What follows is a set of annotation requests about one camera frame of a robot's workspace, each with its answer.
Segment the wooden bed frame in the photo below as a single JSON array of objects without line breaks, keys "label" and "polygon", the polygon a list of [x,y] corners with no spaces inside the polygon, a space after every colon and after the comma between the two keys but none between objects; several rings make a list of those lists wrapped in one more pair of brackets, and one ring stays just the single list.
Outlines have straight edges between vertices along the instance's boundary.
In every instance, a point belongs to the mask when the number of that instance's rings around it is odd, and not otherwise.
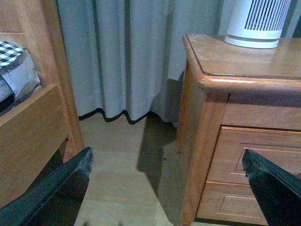
[{"label": "wooden bed frame", "polygon": [[31,185],[52,155],[84,148],[55,0],[0,0],[0,39],[26,47],[43,89],[0,117],[0,207]]}]

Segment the air purifier vent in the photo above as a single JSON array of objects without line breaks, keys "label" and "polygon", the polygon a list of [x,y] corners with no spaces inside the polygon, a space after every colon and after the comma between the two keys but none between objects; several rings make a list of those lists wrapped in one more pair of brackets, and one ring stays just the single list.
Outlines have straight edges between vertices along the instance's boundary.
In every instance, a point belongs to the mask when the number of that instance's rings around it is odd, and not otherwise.
[{"label": "air purifier vent", "polygon": [[282,30],[290,0],[252,0],[245,29],[253,31]]}]

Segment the drawer front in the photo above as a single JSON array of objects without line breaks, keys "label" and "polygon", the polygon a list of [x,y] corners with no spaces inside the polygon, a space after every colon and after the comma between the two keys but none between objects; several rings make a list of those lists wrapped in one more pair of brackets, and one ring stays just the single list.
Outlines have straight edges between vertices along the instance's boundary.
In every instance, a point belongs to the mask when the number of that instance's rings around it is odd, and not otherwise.
[{"label": "drawer front", "polygon": [[301,172],[300,132],[222,127],[207,180],[248,184],[242,165],[247,148],[292,174]]},{"label": "drawer front", "polygon": [[301,130],[301,96],[231,94],[223,125]]},{"label": "drawer front", "polygon": [[247,185],[206,182],[197,217],[268,225]]}]

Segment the checkered fabric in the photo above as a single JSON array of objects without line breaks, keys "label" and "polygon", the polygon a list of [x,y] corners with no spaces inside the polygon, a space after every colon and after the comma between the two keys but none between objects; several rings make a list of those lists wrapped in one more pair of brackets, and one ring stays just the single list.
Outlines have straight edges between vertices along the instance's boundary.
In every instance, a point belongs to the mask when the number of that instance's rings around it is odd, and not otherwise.
[{"label": "checkered fabric", "polygon": [[0,40],[0,69],[13,63],[26,49]]}]

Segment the cabinet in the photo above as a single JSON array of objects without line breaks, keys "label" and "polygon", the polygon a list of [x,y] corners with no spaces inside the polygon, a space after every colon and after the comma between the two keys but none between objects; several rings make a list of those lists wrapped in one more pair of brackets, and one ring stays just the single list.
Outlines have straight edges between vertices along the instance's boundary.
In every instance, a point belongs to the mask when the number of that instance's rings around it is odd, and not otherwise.
[{"label": "cabinet", "polygon": [[196,218],[267,225],[241,159],[252,148],[301,172],[301,40],[251,49],[222,36],[185,35],[178,148],[185,193],[180,225]]}]

